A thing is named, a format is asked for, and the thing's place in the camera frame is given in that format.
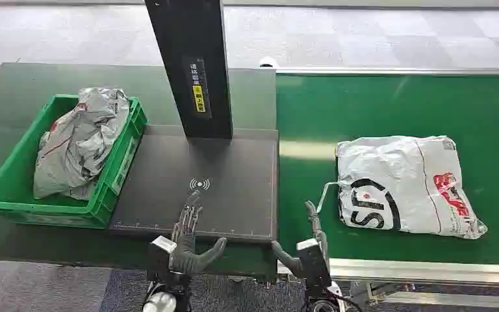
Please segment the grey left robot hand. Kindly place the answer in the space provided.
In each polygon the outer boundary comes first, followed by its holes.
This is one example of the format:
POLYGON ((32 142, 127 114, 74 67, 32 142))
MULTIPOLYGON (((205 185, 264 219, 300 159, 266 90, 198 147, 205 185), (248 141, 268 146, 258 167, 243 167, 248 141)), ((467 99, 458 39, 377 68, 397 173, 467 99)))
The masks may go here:
POLYGON ((195 228, 203 209, 200 198, 199 190, 189 195, 173 227, 172 239, 177 246, 170 256, 169 268, 174 272, 186 275, 202 273, 212 262, 223 255, 227 245, 227 239, 221 237, 206 252, 202 254, 195 252, 195 228))

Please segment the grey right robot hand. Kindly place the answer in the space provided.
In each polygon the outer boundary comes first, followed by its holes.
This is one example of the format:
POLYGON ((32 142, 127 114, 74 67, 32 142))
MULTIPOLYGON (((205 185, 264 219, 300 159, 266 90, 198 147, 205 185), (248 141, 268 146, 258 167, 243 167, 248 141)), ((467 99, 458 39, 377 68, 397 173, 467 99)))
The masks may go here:
MULTIPOLYGON (((326 262, 327 268, 329 268, 329 257, 327 254, 328 252, 327 235, 322 230, 317 209, 314 206, 314 204, 309 200, 305 202, 305 206, 307 208, 307 216, 311 224, 313 237, 319 242, 321 251, 323 253, 323 258, 326 262)), ((271 242, 271 247, 274 255, 277 257, 280 263, 282 263, 285 267, 287 267, 295 277, 297 278, 305 277, 303 265, 298 257, 292 257, 289 253, 284 251, 280 243, 278 243, 276 240, 273 240, 271 242)))

